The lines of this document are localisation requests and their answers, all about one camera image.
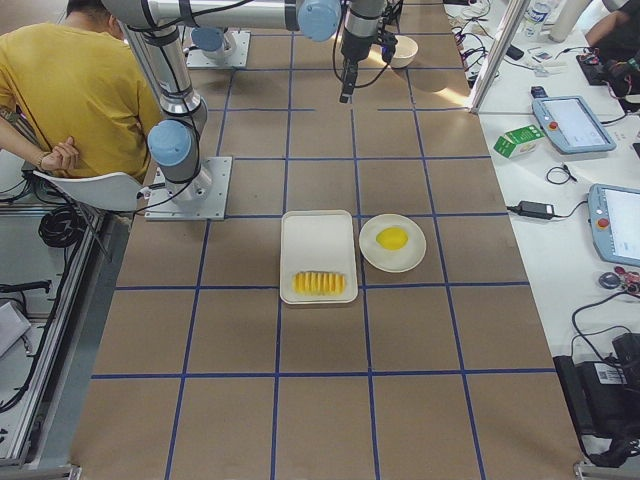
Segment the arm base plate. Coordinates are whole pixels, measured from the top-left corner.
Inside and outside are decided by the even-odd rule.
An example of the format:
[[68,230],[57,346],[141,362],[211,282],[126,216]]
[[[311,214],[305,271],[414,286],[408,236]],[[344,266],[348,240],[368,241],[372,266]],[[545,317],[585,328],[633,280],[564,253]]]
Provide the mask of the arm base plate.
[[160,167],[154,172],[148,208],[143,211],[149,221],[222,221],[225,218],[232,157],[206,157],[199,175],[182,191],[183,185],[165,180]]
[[251,34],[246,30],[195,28],[190,33],[186,64],[190,69],[246,67]]

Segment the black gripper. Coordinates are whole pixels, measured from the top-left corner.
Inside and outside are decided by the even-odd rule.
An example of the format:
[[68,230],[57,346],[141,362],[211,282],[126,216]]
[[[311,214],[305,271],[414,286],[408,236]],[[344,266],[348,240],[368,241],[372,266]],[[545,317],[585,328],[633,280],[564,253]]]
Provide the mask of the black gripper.
[[[340,77],[340,103],[348,103],[357,82],[359,62],[369,55],[373,42],[373,21],[369,19],[347,19],[342,33],[341,54],[343,68]],[[396,36],[392,32],[380,33],[381,58],[390,63],[396,52]]]

